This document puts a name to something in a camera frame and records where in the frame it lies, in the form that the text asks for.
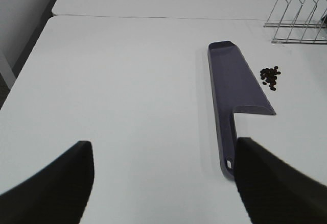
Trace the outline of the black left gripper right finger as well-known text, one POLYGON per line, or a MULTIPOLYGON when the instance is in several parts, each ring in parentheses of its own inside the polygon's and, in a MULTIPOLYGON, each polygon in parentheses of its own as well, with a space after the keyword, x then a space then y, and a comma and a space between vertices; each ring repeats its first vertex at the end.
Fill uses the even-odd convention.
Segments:
POLYGON ((251 138, 237 140, 234 177, 252 223, 326 223, 326 186, 251 138))

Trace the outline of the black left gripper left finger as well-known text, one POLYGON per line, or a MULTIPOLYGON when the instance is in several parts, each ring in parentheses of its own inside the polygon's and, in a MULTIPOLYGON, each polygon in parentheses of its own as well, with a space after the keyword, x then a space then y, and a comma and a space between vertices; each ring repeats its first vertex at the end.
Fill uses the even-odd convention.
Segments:
POLYGON ((1 223, 79 223, 93 184, 92 144, 79 141, 1 194, 1 223))

